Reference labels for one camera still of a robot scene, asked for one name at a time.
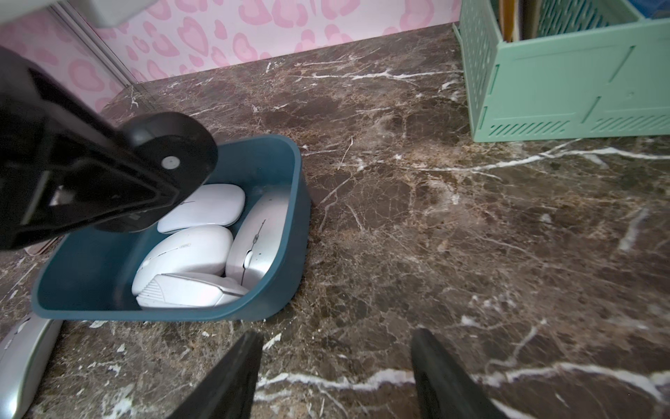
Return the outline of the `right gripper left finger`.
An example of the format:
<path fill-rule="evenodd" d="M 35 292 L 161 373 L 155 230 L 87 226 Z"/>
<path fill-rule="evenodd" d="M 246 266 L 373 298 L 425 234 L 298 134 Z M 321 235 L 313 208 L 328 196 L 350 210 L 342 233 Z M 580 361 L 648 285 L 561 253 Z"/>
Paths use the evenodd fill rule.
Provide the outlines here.
<path fill-rule="evenodd" d="M 263 335 L 244 333 L 170 417 L 249 418 L 262 355 Z"/>

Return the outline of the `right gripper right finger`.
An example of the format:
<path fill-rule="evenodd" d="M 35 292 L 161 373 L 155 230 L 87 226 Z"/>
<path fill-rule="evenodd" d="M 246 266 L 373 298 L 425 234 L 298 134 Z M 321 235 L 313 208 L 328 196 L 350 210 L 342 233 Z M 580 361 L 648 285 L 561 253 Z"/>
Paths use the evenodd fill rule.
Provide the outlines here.
<path fill-rule="evenodd" d="M 412 333 L 411 361 L 421 418 L 506 417 L 426 328 Z"/>

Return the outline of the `teal storage box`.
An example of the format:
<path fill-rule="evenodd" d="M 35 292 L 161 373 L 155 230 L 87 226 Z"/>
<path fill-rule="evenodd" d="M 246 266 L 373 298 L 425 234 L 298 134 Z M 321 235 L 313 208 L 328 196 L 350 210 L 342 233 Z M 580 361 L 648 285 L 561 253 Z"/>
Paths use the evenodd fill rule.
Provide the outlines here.
<path fill-rule="evenodd" d="M 136 233 L 65 237 L 33 288 L 32 308 L 68 321 L 261 321 L 303 278 L 311 199 L 296 143 L 224 143 L 207 181 Z"/>

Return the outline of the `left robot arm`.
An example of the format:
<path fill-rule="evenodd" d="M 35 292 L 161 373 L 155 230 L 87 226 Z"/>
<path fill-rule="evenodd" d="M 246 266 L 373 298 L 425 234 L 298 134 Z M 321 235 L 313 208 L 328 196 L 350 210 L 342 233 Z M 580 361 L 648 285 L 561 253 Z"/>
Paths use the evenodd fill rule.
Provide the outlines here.
<path fill-rule="evenodd" d="M 200 188 L 218 161 L 197 120 L 147 113 L 113 127 L 39 66 L 1 52 L 1 247 L 94 226 L 137 232 Z"/>

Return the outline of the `white ribbed mouse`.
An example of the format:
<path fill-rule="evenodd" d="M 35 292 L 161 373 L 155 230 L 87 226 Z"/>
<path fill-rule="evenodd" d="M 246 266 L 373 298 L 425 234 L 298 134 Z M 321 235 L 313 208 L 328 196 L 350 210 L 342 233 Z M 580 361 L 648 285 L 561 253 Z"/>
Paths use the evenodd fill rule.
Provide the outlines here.
<path fill-rule="evenodd" d="M 136 296 L 142 308 L 202 308 L 228 305 L 249 290 L 235 279 L 199 272 L 156 275 Z"/>

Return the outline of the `white rounded mouse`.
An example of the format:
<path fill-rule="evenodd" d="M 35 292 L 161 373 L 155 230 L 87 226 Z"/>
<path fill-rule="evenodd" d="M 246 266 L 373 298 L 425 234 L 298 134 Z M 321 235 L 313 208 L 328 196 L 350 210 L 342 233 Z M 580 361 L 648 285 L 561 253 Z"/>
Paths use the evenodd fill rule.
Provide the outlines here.
<path fill-rule="evenodd" d="M 192 227 L 167 236 L 141 262 L 132 294 L 138 295 L 158 274 L 223 274 L 233 240 L 231 231 L 219 225 Z"/>

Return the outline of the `silver white mouse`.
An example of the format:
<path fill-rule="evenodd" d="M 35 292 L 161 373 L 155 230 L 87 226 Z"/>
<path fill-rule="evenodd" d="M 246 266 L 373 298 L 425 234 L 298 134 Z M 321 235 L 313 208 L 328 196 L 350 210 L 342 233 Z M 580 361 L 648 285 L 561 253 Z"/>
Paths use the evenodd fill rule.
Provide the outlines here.
<path fill-rule="evenodd" d="M 290 203 L 291 189 L 267 191 L 251 208 L 230 248 L 225 274 L 251 290 L 277 256 Z"/>

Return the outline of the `green file organizer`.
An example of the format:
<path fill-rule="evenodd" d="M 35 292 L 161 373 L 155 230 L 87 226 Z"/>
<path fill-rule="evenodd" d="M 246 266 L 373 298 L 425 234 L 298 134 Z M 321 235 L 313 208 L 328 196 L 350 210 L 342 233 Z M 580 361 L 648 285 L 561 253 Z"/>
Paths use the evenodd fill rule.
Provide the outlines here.
<path fill-rule="evenodd" d="M 537 36 L 506 42 L 496 9 L 465 1 L 455 26 L 474 141 L 668 134 L 668 19 L 628 1 L 544 1 Z"/>

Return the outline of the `brown folder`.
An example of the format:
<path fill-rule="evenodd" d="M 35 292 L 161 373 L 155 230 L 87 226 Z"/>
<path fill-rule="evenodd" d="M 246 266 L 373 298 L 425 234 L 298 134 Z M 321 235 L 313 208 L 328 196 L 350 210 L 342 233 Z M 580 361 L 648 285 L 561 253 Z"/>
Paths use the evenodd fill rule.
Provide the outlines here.
<path fill-rule="evenodd" d="M 498 24 L 504 42 L 517 42 L 523 38 L 523 1 L 499 0 Z"/>

